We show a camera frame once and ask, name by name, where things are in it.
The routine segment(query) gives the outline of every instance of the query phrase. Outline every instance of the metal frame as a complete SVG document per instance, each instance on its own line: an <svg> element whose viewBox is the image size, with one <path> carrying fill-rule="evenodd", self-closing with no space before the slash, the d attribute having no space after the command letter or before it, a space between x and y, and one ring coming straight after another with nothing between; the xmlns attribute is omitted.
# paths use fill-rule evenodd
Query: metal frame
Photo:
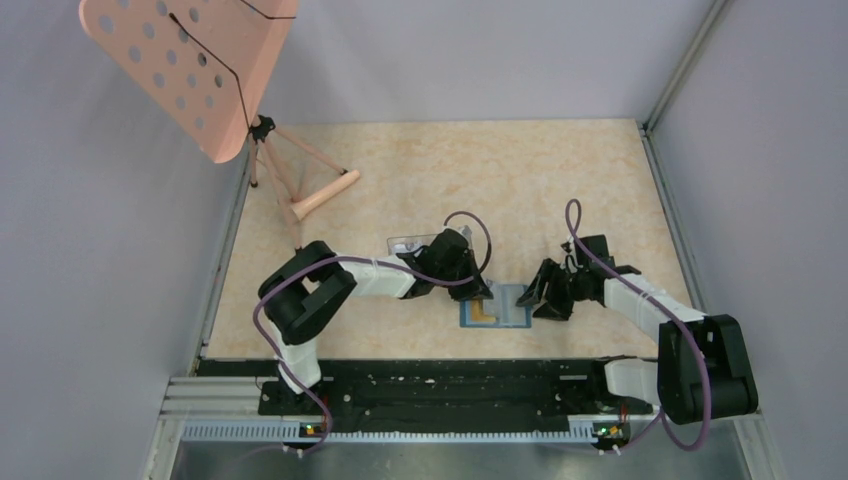
<svg viewBox="0 0 848 480"><path fill-rule="evenodd" d="M268 417L244 420L187 420L182 439L186 442L317 443L318 437L299 434L302 420L273 420ZM596 431L591 420L572 421L565 432L523 433L333 433L328 443L591 443Z"/></svg>
<svg viewBox="0 0 848 480"><path fill-rule="evenodd" d="M712 37L713 32L715 32L716 26L718 26L724 18L728 7L730 7L732 3L732 0L714 0L712 5L710 5L710 9L707 11L704 21L701 22L701 26L698 27L698 31L692 38L692 42L689 44L689 47L686 49L686 52L683 54L683 57L677 64L677 67L674 69L674 73L672 73L671 78L660 94L659 100L657 100L656 105L654 105L650 115L648 115L648 120L646 120L643 125L643 128L648 135L653 133L653 131L657 128L657 125L659 125L669 105L671 105L671 102L674 101L675 96L677 96L677 93L680 91L680 87L686 83L686 79L692 71L692 68L698 62L701 52L703 52L704 47L710 37Z"/></svg>
<svg viewBox="0 0 848 480"><path fill-rule="evenodd" d="M233 254L233 247L236 242L236 233L238 233L239 222L241 221L241 213L244 210L244 202L247 199L247 189L250 184L250 159L246 152L243 152L243 162L241 178L239 180L238 189L233 198L232 207L229 210L229 220L227 222L227 230L221 242L220 254L218 261L215 263L215 275L212 278L212 283L209 286L209 296L206 299L206 308L201 311L201 331L198 339L195 355L186 369L186 375L191 375L194 370L195 363L198 358L206 356L206 348L209 346L209 338L212 336L212 328L215 324L215 316L218 313L218 304L221 302L221 292L224 289L224 281L227 277L227 269L230 265L230 258Z"/></svg>
<svg viewBox="0 0 848 480"><path fill-rule="evenodd" d="M661 123L668 107L685 84L689 73L697 63L705 44L715 31L716 26L725 16L731 0L716 0L707 12L706 18L701 23L694 38L681 58L677 68L674 70L668 84L664 88L660 98L651 111L648 119L640 124L639 130L642 137L643 147L651 168L660 203L669 225L672 241L677 252L678 260L683 271L684 280L691 296L692 304L696 308L709 310L708 299L701 288L698 276L698 268L695 257L689 248L689 240L686 236L684 223L681 221L679 209L674 195L666 181L665 169L662 159L657 151L653 140L653 133ZM191 375L197 358L205 356L206 346L214 325L221 290L232 255L236 232L244 208L247 196L247 185L249 181L249 164L244 161L244 170L239 188L236 192L233 207L230 213L229 226L224 237L221 254L216 265L216 275L210 288L207 306L203 311L202 331L197 347L196 358L189 366L188 374ZM260 382L276 380L273 377L186 377L174 378L165 394L160 414L159 424L151 446L145 479L168 480L176 463L180 461L178 456L179 443L184 432L188 431L195 438L198 435L206 435L205 440L231 440L257 441L258 436L282 438L284 433L291 433L295 422L316 421L319 418L305 417L281 417L271 419L260 417L257 412L259 397L261 395ZM569 417L579 428L590 428L594 422L604 423L614 421L613 415L575 415ZM651 416L634 416L633 420L648 421ZM739 419L730 419L736 429L741 445L742 454L748 466L750 478L753 480L785 479L786 474L782 468L782 462L777 450L768 433L768 427L761 414L749 415ZM216 430L215 425L229 427L229 430ZM249 430L251 427L273 427L272 430ZM391 437L351 437L347 441L391 441ZM441 441L440 438L427 438L422 441ZM528 437L529 442L545 441L551 439ZM479 442L480 438L469 441Z"/></svg>

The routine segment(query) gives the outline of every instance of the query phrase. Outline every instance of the black cord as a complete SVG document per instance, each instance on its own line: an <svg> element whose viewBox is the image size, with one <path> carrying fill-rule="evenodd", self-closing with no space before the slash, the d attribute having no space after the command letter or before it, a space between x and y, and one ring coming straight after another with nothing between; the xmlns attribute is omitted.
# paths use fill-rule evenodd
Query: black cord
<svg viewBox="0 0 848 480"><path fill-rule="evenodd" d="M223 66L224 66L224 68L226 68L227 70L229 70L229 71L230 71L230 73L232 73L232 74L233 74L233 76L234 76L234 77L236 77L236 86L237 86L237 87L238 87L238 89L239 89L239 98L241 99L241 111L242 111L242 113L244 113L244 123L247 125L247 133L249 134L249 133L250 133L250 120L247 118L247 106L244 104L244 93L241 91L241 80L239 80L239 77L238 77L238 74L236 73L236 71L235 71L235 70L233 70L232 68L230 68L230 66L229 66L229 65L227 65L226 63L224 63L224 61L223 61L223 60L221 60L220 58L218 58L218 55L215 55L214 53L212 53L212 50L209 50L208 48L206 48L206 45L204 45L203 43L201 43L201 41L200 41L200 40L198 40L197 38L195 38L195 36L194 36L194 35L192 35L191 33L189 33L189 32L188 32L188 29L186 29L186 28L183 26L183 24L182 24L182 23L180 23L180 21L179 21L179 20L177 20L177 16L176 16L176 15L174 15L173 13L169 13L169 14L168 14L168 16L169 16L169 17L171 17L171 20L173 20L173 21L174 21L174 23L176 23L177 25L179 25L179 27L180 27L180 28L181 28L181 29L182 29L182 30L186 33L186 35L188 36L188 38L190 38L190 39L194 40L194 43L196 43L196 44L200 45L200 48L202 48L202 49L206 50L206 51L209 53L209 55L212 55L212 58L214 58L215 60L218 60L218 63L220 63L221 65L223 65Z"/></svg>
<svg viewBox="0 0 848 480"><path fill-rule="evenodd" d="M270 17L270 16L266 15L262 10L259 10L258 8L254 7L252 4L248 3L247 1L245 1L245 0L239 0L239 1L241 3L247 5L248 7L250 7L250 9L253 10L254 12L258 13L259 15L262 15L265 18L267 18L268 20L294 20L295 18L297 18L297 17Z"/></svg>

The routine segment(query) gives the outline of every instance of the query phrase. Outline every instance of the yellow object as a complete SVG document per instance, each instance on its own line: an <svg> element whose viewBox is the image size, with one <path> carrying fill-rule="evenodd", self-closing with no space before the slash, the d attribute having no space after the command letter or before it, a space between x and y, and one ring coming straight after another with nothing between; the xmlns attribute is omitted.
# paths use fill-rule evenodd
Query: yellow object
<svg viewBox="0 0 848 480"><path fill-rule="evenodd" d="M483 313L483 300L471 300L471 323L495 323L497 320Z"/></svg>

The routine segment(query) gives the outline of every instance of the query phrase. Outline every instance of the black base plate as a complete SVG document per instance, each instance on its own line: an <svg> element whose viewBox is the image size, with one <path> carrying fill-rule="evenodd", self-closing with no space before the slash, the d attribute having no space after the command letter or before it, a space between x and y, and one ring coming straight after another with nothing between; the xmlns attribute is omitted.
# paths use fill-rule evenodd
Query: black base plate
<svg viewBox="0 0 848 480"><path fill-rule="evenodd" d="M568 430L568 416L617 413L587 380L593 360L321 360L312 390L335 432L514 433ZM198 376L276 376L273 361L202 360ZM626 399L631 414L651 407ZM283 382L262 385L259 414L321 415Z"/></svg>

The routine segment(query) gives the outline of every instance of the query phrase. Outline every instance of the pink music stand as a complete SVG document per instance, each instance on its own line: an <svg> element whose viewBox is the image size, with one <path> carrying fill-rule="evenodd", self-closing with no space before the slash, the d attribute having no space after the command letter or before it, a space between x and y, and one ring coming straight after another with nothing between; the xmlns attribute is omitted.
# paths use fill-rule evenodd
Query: pink music stand
<svg viewBox="0 0 848 480"><path fill-rule="evenodd" d="M79 16L85 32L213 162L223 163L241 151L257 119L297 6L298 0L82 0ZM341 174L306 198L286 182L291 204L277 196L287 219L289 207L302 220L359 178L291 133L276 132ZM273 183L290 178L282 162L266 156ZM250 162L255 185L255 153Z"/></svg>

